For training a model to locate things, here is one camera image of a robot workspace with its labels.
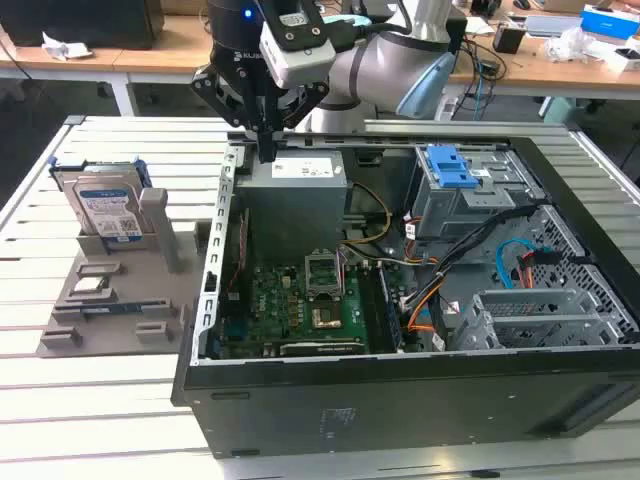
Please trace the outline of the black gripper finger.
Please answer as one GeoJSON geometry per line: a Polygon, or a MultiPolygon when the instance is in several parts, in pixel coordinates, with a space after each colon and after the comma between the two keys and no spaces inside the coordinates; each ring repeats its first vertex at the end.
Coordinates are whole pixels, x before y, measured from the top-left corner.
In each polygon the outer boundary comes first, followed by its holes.
{"type": "Polygon", "coordinates": [[[313,82],[291,90],[274,83],[266,89],[266,161],[273,162],[285,129],[294,129],[329,93],[326,82],[313,82]]]}
{"type": "Polygon", "coordinates": [[[192,90],[232,127],[243,127],[257,145],[261,163],[269,162],[269,130],[250,70],[242,62],[210,63],[196,71],[192,90]]]}

